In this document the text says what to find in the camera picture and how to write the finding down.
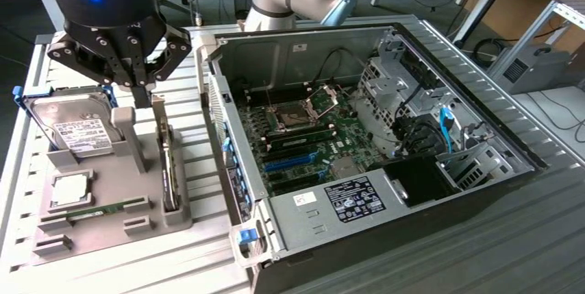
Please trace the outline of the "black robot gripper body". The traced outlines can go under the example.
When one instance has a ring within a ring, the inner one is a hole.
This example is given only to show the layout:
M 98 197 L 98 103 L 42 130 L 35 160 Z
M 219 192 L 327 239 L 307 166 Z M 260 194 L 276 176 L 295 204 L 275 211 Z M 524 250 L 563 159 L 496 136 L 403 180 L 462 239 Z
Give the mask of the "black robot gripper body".
M 146 58 L 168 26 L 156 0 L 56 0 L 70 37 L 116 82 L 151 82 Z

